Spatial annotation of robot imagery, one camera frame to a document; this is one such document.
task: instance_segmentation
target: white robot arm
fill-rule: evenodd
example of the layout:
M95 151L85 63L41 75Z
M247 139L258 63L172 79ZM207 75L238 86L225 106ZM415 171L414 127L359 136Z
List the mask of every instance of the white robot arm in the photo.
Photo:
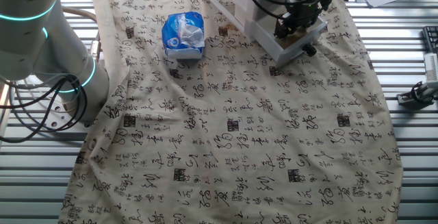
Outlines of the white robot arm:
M95 119L107 99L108 76L67 23L60 0L0 0L0 32L1 81L25 79L31 73L43 82L57 74L57 79L62 73L76 75L88 104L70 102L65 108L72 110L70 115L86 108L81 121ZM59 96L70 101L75 90L66 83Z
M210 1L250 40L256 40L276 60L277 68L302 53L310 56L316 53L312 44L326 29L319 15L331 2L231 0L235 4L235 11L231 13L218 0Z

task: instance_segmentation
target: cloth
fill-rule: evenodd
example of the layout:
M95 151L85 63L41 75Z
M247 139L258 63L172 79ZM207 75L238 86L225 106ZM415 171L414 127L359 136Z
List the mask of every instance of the cloth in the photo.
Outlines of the cloth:
M318 54L281 70L208 0L94 4L111 89L59 224L395 223L400 154L342 0ZM205 57L173 62L161 28L187 11L204 17Z

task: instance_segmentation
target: beige cloth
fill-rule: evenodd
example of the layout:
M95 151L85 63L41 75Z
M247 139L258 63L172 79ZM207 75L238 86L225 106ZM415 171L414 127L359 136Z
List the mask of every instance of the beige cloth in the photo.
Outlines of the beige cloth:
M111 94L59 224L395 223L400 155L342 0L318 54L280 71L208 0L94 4ZM187 11L205 18L205 57L177 63L161 28Z

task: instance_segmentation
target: table surface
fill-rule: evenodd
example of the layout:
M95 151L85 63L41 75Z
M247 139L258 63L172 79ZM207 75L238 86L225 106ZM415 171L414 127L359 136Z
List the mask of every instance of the table surface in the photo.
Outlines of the table surface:
M61 0L65 6L94 12L92 0ZM438 106L412 112L398 106L396 95L425 81L423 26L438 26L438 0L401 0L379 8L350 0L348 9L359 29L385 93L404 166L399 224L431 224L438 219ZM97 25L66 14L87 47ZM44 110L34 107L35 116ZM52 115L59 120L61 115ZM7 137L27 128L11 117ZM74 127L50 137L35 136L0 147L0 223L55 224L77 153L87 129Z

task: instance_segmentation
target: blue tissue package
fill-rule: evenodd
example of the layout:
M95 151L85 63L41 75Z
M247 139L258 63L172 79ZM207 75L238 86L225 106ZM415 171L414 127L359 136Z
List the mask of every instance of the blue tissue package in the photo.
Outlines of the blue tissue package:
M169 15L162 29L164 50L169 58L200 60L204 42L204 20L198 12Z

